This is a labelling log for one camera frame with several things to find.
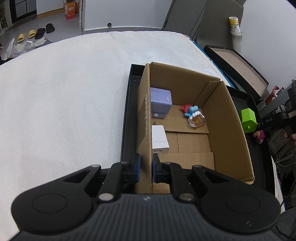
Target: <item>white wall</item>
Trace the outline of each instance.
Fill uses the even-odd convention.
[[[269,82],[288,87],[296,77],[296,9],[286,0],[247,0],[242,56]]]
[[[64,0],[36,0],[37,14],[64,7]]]
[[[172,0],[85,0],[84,30],[112,27],[162,28]]]

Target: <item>screw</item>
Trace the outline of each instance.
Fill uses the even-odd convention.
[[[151,197],[149,197],[149,196],[146,196],[146,197],[144,197],[144,198],[143,198],[143,200],[144,200],[144,201],[146,201],[146,202],[148,202],[148,201],[150,201],[150,200],[151,200]]]
[[[191,193],[182,193],[179,198],[183,201],[191,201],[194,199],[194,195]]]
[[[113,195],[111,193],[102,193],[99,195],[99,199],[102,200],[102,201],[110,201],[113,199]]]

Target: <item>cardboard box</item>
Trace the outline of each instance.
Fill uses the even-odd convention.
[[[171,91],[172,108],[165,119],[151,117],[150,87]],[[188,126],[180,105],[196,104],[207,124]],[[152,125],[163,125],[170,150],[160,161],[194,164],[252,184],[255,177],[246,138],[231,96],[219,78],[175,66],[146,64],[138,88],[137,149],[141,154],[137,193],[168,193],[169,186],[152,182]]]
[[[75,18],[76,2],[74,0],[66,0],[64,5],[66,19]]]

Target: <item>white bed sheet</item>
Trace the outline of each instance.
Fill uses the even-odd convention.
[[[130,67],[152,61],[229,85],[188,38],[163,31],[77,36],[0,66],[0,240],[18,231],[10,206],[21,192],[120,161]]]

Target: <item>purple box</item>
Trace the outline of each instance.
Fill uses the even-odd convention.
[[[150,87],[150,95],[152,117],[164,119],[172,107],[170,91]]]

